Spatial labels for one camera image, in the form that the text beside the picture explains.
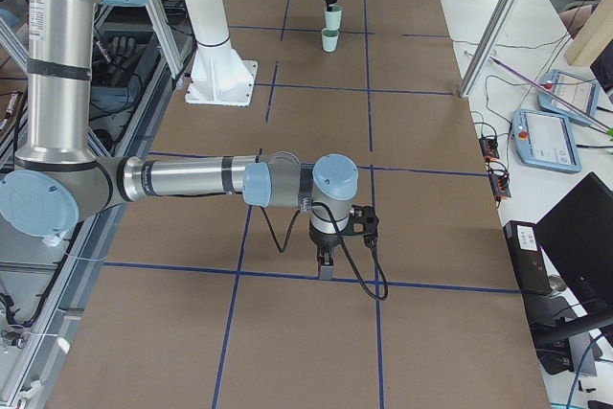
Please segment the mint green cup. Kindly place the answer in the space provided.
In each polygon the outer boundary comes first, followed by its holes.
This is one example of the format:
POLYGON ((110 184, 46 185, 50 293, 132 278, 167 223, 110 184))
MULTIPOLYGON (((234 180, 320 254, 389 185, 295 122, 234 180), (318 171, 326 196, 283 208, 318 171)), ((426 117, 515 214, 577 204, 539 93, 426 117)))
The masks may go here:
POLYGON ((341 27, 343 9, 337 4, 324 8, 325 27, 328 30, 338 31, 341 27))
POLYGON ((324 28, 321 31, 322 49, 326 53, 333 53, 338 44, 340 36, 339 30, 324 28))

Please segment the black desktop computer box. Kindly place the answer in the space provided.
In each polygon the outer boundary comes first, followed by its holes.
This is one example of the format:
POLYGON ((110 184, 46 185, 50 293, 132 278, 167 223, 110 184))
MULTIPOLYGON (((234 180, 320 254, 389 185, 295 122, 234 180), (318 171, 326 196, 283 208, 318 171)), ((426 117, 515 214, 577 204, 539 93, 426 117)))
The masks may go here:
POLYGON ((533 223, 510 220, 504 225, 503 232, 520 290, 549 296, 552 288, 534 228, 533 223))

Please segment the black computer monitor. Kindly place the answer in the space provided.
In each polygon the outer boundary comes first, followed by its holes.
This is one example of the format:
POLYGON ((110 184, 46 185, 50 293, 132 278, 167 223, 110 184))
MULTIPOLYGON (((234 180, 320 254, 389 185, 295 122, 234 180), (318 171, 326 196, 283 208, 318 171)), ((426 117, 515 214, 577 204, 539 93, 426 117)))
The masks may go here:
POLYGON ((541 218, 535 232, 578 300, 612 304, 612 191, 595 173, 541 218))

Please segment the near blue teach pendant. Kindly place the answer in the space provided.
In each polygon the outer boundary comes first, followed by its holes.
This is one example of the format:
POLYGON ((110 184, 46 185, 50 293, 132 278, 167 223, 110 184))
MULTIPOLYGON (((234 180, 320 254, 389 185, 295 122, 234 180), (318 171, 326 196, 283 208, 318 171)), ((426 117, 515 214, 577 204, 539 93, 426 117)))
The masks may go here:
POLYGON ((511 138, 526 166, 565 173, 581 171, 576 141, 566 116, 517 109, 511 122, 511 138))

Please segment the blue teach pendant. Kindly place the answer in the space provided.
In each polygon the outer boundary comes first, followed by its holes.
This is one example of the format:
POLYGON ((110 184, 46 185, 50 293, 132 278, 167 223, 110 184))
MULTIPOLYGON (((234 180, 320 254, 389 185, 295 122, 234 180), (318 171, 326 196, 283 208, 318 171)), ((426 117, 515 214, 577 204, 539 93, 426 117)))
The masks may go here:
MULTIPOLYGON (((598 87, 592 80, 554 69, 544 77, 543 86, 590 116, 595 115, 598 87)), ((545 93, 540 92, 537 95, 537 103, 542 110, 568 116, 584 125, 588 123, 582 119, 579 113, 569 110, 545 93)))
POLYGON ((565 173, 581 171, 576 141, 566 116, 517 109, 511 122, 511 138, 526 166, 565 173))

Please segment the far blue teach pendant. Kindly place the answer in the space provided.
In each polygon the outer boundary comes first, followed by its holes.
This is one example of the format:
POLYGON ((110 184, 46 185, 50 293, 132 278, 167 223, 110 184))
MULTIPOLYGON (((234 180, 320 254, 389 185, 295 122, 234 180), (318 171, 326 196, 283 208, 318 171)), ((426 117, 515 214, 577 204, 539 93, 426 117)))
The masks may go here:
MULTIPOLYGON (((590 116, 595 115, 598 87, 592 80, 554 69, 544 77, 543 86, 590 116)), ((537 103, 542 110, 568 116, 584 125, 588 123, 582 119, 579 113, 569 110, 545 93, 540 92, 537 95, 537 103)))

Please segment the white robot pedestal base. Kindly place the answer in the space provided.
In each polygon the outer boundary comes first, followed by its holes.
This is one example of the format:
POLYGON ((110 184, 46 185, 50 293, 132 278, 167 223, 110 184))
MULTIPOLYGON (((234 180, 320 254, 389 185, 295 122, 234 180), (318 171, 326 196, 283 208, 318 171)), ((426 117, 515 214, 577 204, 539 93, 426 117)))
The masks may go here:
POLYGON ((197 45, 186 102, 249 105, 258 63, 243 60, 234 49, 223 0, 185 0, 185 3, 197 45))

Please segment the aluminium frame post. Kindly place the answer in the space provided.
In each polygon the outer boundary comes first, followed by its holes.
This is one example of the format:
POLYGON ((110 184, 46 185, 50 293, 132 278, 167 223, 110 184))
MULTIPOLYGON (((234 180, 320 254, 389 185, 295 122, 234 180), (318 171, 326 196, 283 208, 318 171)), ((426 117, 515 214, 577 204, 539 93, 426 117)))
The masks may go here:
POLYGON ((469 96, 517 1, 498 0, 459 87, 461 98, 469 96))

